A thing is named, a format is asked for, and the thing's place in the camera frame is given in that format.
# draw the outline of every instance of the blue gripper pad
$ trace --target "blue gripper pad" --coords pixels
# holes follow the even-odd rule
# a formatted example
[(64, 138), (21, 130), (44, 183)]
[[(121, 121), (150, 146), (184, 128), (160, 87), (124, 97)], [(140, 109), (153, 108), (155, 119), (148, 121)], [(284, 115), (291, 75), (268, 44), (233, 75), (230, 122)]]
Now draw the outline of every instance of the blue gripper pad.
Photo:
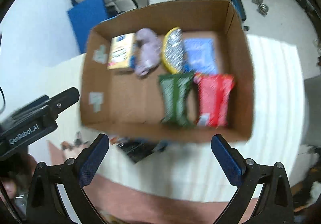
[(231, 154), (232, 150), (237, 150), (230, 147), (220, 134), (212, 137), (211, 148), (230, 184), (240, 187), (245, 167), (240, 166)]
[(99, 134), (90, 147), (84, 149), (78, 155), (76, 159), (76, 170), (81, 188), (90, 184), (108, 148), (108, 136)]

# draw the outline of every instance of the white table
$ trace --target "white table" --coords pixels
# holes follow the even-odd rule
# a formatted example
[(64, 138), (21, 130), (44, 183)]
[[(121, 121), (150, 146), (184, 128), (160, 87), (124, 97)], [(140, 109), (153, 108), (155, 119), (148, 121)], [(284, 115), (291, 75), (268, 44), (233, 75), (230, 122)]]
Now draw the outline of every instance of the white table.
[[(255, 74), (254, 123), (248, 142), (231, 143), (244, 158), (259, 164), (280, 161), (290, 175), (301, 141), (304, 117), (304, 87), (295, 46), (248, 35)], [(48, 70), (46, 94), (53, 96), (69, 87), (81, 88), (80, 55)], [(60, 149), (73, 142), (76, 131), (94, 140), (98, 132), (81, 126), (79, 104), (57, 119), (58, 129), (47, 136)], [(236, 188), (231, 186), (211, 152), (210, 144), (172, 144), (163, 153), (152, 154), (133, 165), (111, 146), (98, 173), (133, 189), (175, 199), (226, 202)], [(253, 197), (258, 197), (258, 186)]]

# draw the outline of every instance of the purple plush toy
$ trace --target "purple plush toy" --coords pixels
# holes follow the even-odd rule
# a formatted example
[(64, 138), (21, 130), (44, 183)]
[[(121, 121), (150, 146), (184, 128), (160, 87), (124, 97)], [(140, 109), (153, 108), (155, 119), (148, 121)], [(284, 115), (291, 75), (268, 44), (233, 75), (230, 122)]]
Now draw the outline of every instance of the purple plush toy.
[(157, 34), (149, 28), (142, 28), (137, 31), (136, 40), (142, 42), (142, 47), (139, 62), (135, 67), (135, 74), (144, 76), (151, 68), (158, 66), (162, 42)]

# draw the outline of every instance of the black cable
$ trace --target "black cable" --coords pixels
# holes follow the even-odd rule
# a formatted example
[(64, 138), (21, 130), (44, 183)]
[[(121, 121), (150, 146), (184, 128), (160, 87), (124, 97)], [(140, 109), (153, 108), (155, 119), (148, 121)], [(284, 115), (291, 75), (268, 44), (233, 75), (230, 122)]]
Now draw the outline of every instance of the black cable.
[[(2, 34), (0, 34), (0, 46), (1, 46), (1, 39), (2, 39)], [(0, 114), (2, 114), (3, 111), (5, 110), (5, 98), (4, 98), (4, 93), (3, 93), (3, 91), (2, 91), (1, 86), (0, 86), (0, 92), (1, 92), (2, 98), (3, 98), (3, 106), (2, 106), (2, 108), (1, 108), (1, 110), (0, 110)]]

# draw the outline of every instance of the blue plastic packet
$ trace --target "blue plastic packet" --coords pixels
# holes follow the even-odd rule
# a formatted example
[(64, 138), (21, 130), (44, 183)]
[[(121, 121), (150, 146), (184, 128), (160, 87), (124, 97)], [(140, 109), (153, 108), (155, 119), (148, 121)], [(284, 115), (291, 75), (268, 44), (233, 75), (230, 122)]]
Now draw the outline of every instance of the blue plastic packet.
[(184, 46), (190, 71), (210, 75), (218, 73), (214, 61), (212, 39), (185, 39)]

